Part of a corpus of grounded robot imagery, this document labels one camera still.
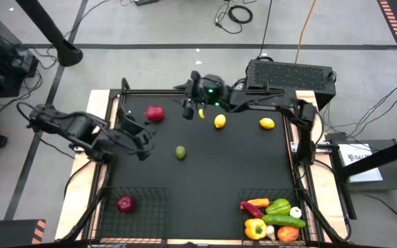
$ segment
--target concrete floor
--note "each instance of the concrete floor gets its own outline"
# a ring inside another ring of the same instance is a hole
[[[71,30],[81,3],[87,1],[40,2],[65,33]],[[89,0],[84,11],[99,2]],[[61,80],[54,104],[64,112],[84,110],[90,90],[119,88],[122,77],[126,77],[134,89],[171,88],[184,83],[192,70],[218,74],[228,83],[235,82],[244,76],[247,62],[258,55],[258,49],[203,49],[205,45],[201,44],[221,44],[221,48],[227,48],[226,44],[260,44],[269,2],[248,5],[254,19],[237,35],[226,34],[213,24],[221,4],[222,1],[217,0],[164,0],[141,7],[134,4],[123,7],[119,0],[102,4],[81,22],[75,43],[178,44],[184,49],[84,49],[82,62],[64,69],[62,74],[57,65],[40,70],[43,86],[27,102],[45,102],[55,77]],[[275,0],[266,44],[297,44],[309,7],[307,0]],[[0,20],[24,43],[38,46],[48,43],[15,1],[0,1]],[[223,25],[231,30],[238,28],[229,21]],[[335,125],[359,120],[368,108],[397,85],[397,50],[347,48],[347,45],[396,44],[377,0],[318,0],[303,43],[338,45],[338,50],[303,50],[298,60],[299,63],[332,66],[337,72],[337,95],[332,100],[331,110]],[[294,62],[296,54],[292,49],[263,52],[275,61],[290,63]],[[45,64],[51,62],[47,58],[40,59]],[[374,113],[375,116],[384,112],[396,97],[397,93]],[[0,220],[6,216],[32,143],[33,133],[25,125],[14,105],[0,113],[0,133],[10,139],[7,147],[0,150]],[[397,105],[358,137],[397,139]],[[43,138],[67,149],[68,143],[62,138],[48,135]],[[45,241],[48,242],[54,239],[71,164],[71,159],[40,144],[14,213],[14,219],[46,219]],[[397,209],[397,192],[375,195]],[[375,200],[361,195],[353,195],[353,199],[358,220],[352,221],[351,240],[360,245],[397,247],[397,217]]]

